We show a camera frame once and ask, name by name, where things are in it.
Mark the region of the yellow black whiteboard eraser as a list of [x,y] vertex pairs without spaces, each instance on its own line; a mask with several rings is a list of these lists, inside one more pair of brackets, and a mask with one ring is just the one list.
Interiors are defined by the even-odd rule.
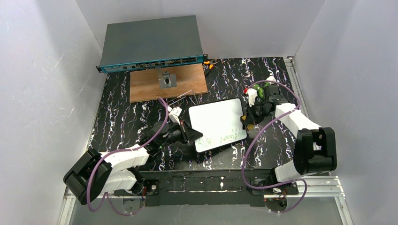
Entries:
[[247,115],[241,116],[240,121],[243,124],[243,128],[247,131],[252,130],[255,127],[254,123],[247,117]]

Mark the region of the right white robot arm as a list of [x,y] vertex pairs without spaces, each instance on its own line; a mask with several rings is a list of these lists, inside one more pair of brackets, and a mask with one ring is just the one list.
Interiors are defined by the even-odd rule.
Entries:
[[266,179],[251,180],[252,186],[256,189],[274,187],[306,175],[336,170],[336,137],[332,128],[309,120],[281,94],[276,83],[268,82],[262,87],[256,84],[246,89],[245,94],[249,105],[240,121],[246,130],[274,115],[275,120],[282,122],[295,137],[292,160],[271,169]]

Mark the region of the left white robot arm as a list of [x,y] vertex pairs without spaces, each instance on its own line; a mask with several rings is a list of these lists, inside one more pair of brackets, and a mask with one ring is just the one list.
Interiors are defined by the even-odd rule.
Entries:
[[140,142],[128,151],[110,154],[87,150],[64,175],[63,182],[82,205],[87,204],[87,195],[92,202],[105,192],[141,193],[145,178],[135,167],[145,165],[150,157],[171,144],[191,144],[201,137],[203,134],[184,120],[166,124],[158,121],[146,129]]

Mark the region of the white whiteboard black frame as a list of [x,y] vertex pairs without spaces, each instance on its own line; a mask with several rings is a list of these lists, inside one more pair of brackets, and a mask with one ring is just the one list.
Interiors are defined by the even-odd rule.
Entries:
[[191,127],[203,134],[195,140],[198,153],[241,141],[247,137],[240,118],[243,116],[239,98],[191,106],[188,109]]

